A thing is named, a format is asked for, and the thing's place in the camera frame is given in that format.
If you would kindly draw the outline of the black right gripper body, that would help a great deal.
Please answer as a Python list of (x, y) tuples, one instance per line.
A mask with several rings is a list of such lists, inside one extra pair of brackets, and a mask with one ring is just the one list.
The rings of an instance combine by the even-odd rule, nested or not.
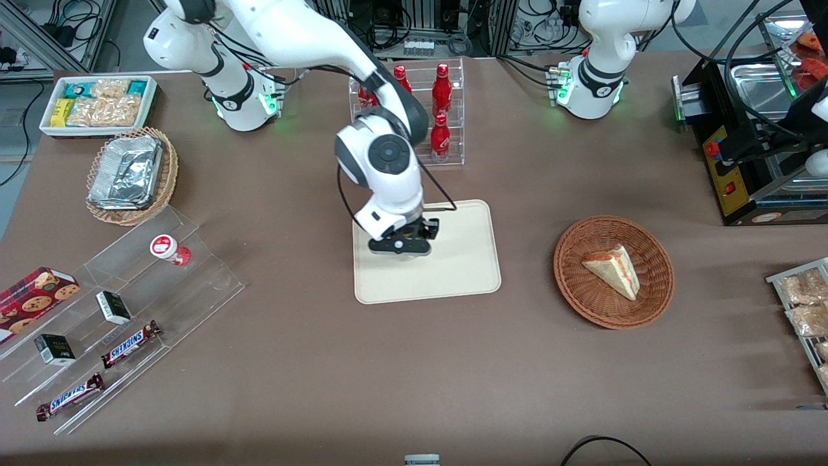
[(418, 218), (388, 235), (391, 241), (432, 241), (437, 238), (440, 221), (437, 218)]

